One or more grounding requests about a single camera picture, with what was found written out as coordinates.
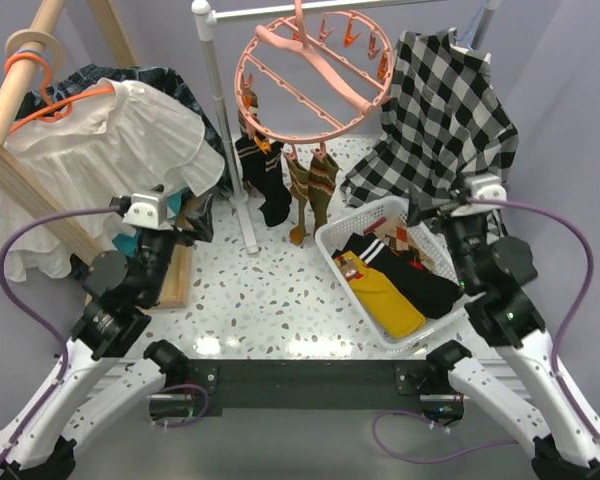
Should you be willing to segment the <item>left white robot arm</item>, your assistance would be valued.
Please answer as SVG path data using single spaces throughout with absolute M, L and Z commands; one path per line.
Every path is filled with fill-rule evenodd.
M 161 296 L 176 246 L 192 246 L 197 233 L 167 218 L 164 188 L 117 196 L 106 207 L 80 215 L 115 213 L 133 227 L 138 240 L 132 255 L 118 250 L 94 257 L 83 281 L 90 300 L 63 337 L 18 298 L 4 273 L 6 255 L 28 231 L 76 216 L 76 211 L 40 217 L 17 230 L 0 250 L 0 286 L 9 299 L 49 331 L 60 357 L 26 406 L 0 430 L 0 479 L 65 479 L 77 455 L 116 421 L 125 409 L 152 393 L 206 390 L 188 383 L 189 358 L 175 345 L 151 343 L 133 370 L 95 397 L 89 394 L 148 327 L 148 310 Z

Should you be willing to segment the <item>olive orange sock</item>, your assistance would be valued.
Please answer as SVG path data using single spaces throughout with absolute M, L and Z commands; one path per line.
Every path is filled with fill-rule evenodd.
M 297 224 L 291 229 L 289 236 L 294 245 L 301 245 L 306 236 L 305 209 L 309 200 L 309 171 L 300 163 L 297 153 L 285 152 L 287 168 L 290 175 L 290 193 L 297 202 Z
M 327 213 L 336 188 L 338 164 L 327 153 L 315 153 L 308 175 L 308 194 L 314 213 L 314 231 L 327 223 Z

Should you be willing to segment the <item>black striped sock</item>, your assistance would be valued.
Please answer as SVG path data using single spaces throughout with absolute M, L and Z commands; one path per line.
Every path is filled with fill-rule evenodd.
M 283 146 L 279 141 L 271 144 L 271 151 L 264 157 L 262 181 L 258 187 L 265 198 L 259 210 L 268 227 L 280 225 L 290 213 L 292 197 L 283 181 L 281 163 Z
M 248 189 L 255 188 L 264 194 L 267 188 L 267 175 L 273 170 L 272 157 L 265 154 L 253 139 L 242 135 L 235 148 L 242 167 L 242 180 Z

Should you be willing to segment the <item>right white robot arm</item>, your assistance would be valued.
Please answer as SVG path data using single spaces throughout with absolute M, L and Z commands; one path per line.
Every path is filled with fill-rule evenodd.
M 487 240 L 487 215 L 506 206 L 501 196 L 473 198 L 467 190 L 437 206 L 413 204 L 407 222 L 434 219 L 456 275 L 471 301 L 474 331 L 506 362 L 528 396 L 490 375 L 471 351 L 450 340 L 431 351 L 425 379 L 439 393 L 473 400 L 531 459 L 540 479 L 600 479 L 600 416 L 567 372 L 559 339 L 523 288 L 538 276 L 530 245 L 514 236 Z

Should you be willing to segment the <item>pink round clip hanger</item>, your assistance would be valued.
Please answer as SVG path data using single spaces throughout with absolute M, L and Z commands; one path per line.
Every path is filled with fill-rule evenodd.
M 254 39 L 256 29 L 260 25 L 267 26 L 272 21 L 270 18 L 264 23 L 257 25 L 247 45 Z M 336 54 L 345 57 L 360 70 L 368 73 L 372 79 L 378 81 L 387 72 L 391 75 L 391 83 L 391 66 L 394 54 L 387 34 L 393 59 L 384 62 L 383 53 L 380 51 L 383 48 L 382 40 L 378 36 L 371 34 L 368 26 L 363 23 L 353 21 L 347 16 L 338 14 L 323 15 L 320 13 L 307 13 L 305 15 L 305 25 L 307 33 L 314 38 L 318 38 L 321 32 L 327 33 L 329 37 L 324 40 L 326 46 Z M 250 55 L 264 63 L 275 74 L 300 91 L 302 95 L 308 97 L 328 112 L 328 114 L 335 117 L 337 121 L 347 124 L 359 114 L 357 109 L 350 105 L 331 87 L 325 81 L 324 77 L 312 68 L 305 58 L 300 55 L 286 49 L 273 47 L 265 42 L 260 42 L 250 52 Z M 325 53 L 321 53 L 320 56 L 363 99 L 372 100 L 378 95 L 378 90 L 374 86 L 347 70 L 330 56 Z M 251 114 L 251 119 L 254 123 L 283 137 L 314 137 L 333 129 L 331 124 L 319 118 L 316 113 L 306 106 L 300 104 L 294 96 L 278 86 L 272 78 L 262 72 L 251 61 L 246 60 L 242 62 L 240 57 L 235 69 L 235 98 L 238 108 L 241 110 L 243 107 L 241 100 L 244 90 L 251 88 L 257 94 L 258 116 L 254 117 Z M 252 139 L 264 153 L 269 153 L 271 151 L 271 144 L 279 141 L 273 140 L 259 131 L 255 132 Z

